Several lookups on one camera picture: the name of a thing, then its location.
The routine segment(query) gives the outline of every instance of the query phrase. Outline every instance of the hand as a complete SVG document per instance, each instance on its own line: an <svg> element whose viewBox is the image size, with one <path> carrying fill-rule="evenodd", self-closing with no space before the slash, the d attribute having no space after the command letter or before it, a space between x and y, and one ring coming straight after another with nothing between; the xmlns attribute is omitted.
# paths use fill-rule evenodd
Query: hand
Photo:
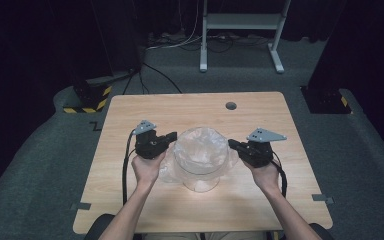
<svg viewBox="0 0 384 240"><path fill-rule="evenodd" d="M255 184L264 194L280 192L279 172L272 163L260 168L254 168L245 161L243 163L251 170Z"/></svg>
<svg viewBox="0 0 384 240"><path fill-rule="evenodd" d="M160 164L166 152L161 153L154 159L144 159L136 155L132 160L133 170L136 175L137 184L152 187L160 173Z"/></svg>

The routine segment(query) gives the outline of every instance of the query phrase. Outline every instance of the forearm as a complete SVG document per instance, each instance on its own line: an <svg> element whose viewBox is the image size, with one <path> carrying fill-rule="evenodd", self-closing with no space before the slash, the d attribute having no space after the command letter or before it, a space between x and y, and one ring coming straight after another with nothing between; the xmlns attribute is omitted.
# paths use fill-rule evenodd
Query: forearm
<svg viewBox="0 0 384 240"><path fill-rule="evenodd" d="M152 186L137 186L129 200L117 213L99 239L133 239L139 216L151 188Z"/></svg>
<svg viewBox="0 0 384 240"><path fill-rule="evenodd" d="M299 215L291 204L282 196L280 191L264 193L269 200L283 231L289 240L321 239L308 223Z"/></svg>

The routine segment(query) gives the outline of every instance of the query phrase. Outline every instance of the person's right hand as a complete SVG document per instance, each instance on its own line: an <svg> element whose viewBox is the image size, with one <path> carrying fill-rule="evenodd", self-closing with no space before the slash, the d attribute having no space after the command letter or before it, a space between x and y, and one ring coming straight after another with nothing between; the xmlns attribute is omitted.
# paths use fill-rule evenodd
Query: person's right hand
<svg viewBox="0 0 384 240"><path fill-rule="evenodd" d="M255 184L257 184L264 194L280 192L279 172L272 163L260 168L254 168L245 161L243 161L243 163L251 170Z"/></svg>

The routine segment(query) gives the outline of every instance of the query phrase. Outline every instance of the person's left hand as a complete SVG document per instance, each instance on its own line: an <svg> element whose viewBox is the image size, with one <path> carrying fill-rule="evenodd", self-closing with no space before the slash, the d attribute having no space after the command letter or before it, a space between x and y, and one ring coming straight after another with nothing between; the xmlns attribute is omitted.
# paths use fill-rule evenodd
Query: person's left hand
<svg viewBox="0 0 384 240"><path fill-rule="evenodd" d="M160 164L166 152L161 153L154 159L144 159L136 155L132 160L133 170L136 175L137 184L153 186L160 173Z"/></svg>

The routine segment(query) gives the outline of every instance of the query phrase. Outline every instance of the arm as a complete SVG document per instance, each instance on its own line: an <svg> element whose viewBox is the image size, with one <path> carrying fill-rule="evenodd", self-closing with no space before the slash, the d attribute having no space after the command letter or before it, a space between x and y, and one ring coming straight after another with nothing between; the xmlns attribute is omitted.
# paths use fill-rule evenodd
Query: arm
<svg viewBox="0 0 384 240"><path fill-rule="evenodd" d="M251 170L254 182L269 200L289 240L321 239L282 196L278 185L279 173L273 164L261 168L254 168L246 162L244 164Z"/></svg>
<svg viewBox="0 0 384 240"><path fill-rule="evenodd" d="M165 152L153 160L143 159L139 156L133 158L132 166L137 180L136 189L102 233L100 240L133 239L139 216L158 178L160 164L164 157Z"/></svg>

